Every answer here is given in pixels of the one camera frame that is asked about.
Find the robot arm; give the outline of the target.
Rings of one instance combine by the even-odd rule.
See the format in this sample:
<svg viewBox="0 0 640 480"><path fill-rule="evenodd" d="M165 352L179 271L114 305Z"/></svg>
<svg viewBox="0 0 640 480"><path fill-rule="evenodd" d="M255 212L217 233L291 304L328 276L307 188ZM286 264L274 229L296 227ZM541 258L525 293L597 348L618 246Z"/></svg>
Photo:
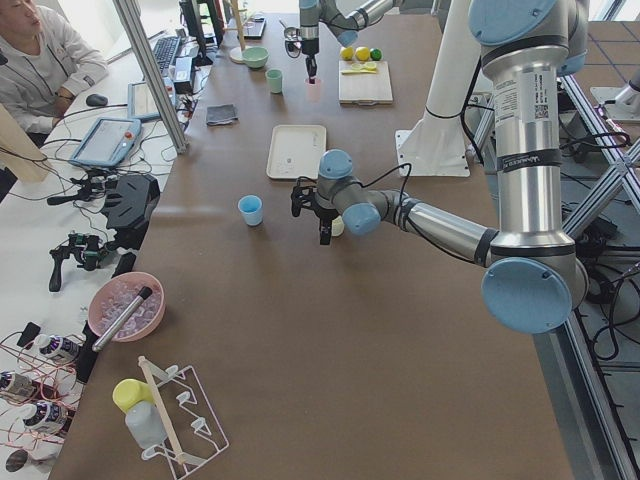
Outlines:
<svg viewBox="0 0 640 480"><path fill-rule="evenodd" d="M397 150L408 155L408 172L450 174L444 126L463 115L475 75L484 74L493 85L497 228L404 189L370 189L339 149L323 154L315 179L296 181L292 213L315 213L322 244L330 242L336 218L355 235L392 223L483 266L483 301L506 327L538 334L563 324L588 280L562 226L557 80L584 64L588 13L585 1L455 1L449 7L424 116Z"/></svg>
<svg viewBox="0 0 640 480"><path fill-rule="evenodd" d="M308 81L316 83L319 53L319 25L325 24L337 41L343 46L352 45L357 32L375 24L392 8L400 7L403 1L366 1L357 9L344 15L334 0L299 1L299 36L301 51L305 56Z"/></svg>

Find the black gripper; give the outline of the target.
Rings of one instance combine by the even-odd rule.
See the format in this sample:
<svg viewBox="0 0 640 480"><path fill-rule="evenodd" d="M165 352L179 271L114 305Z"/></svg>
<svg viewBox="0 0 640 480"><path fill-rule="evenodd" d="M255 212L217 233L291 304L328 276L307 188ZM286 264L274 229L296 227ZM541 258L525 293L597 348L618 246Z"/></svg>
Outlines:
<svg viewBox="0 0 640 480"><path fill-rule="evenodd" d="M329 245L332 238L332 220L338 217L339 213L334 208L320 205L316 196L316 183L316 180L306 176L300 176L296 179L290 195L291 214L293 217L299 217L302 209L313 211L320 220L320 244Z"/></svg>
<svg viewBox="0 0 640 480"><path fill-rule="evenodd" d="M319 38L301 38L301 51L307 57L305 58L305 68L307 78L315 79L317 75L317 63L315 56L319 53Z"/></svg>

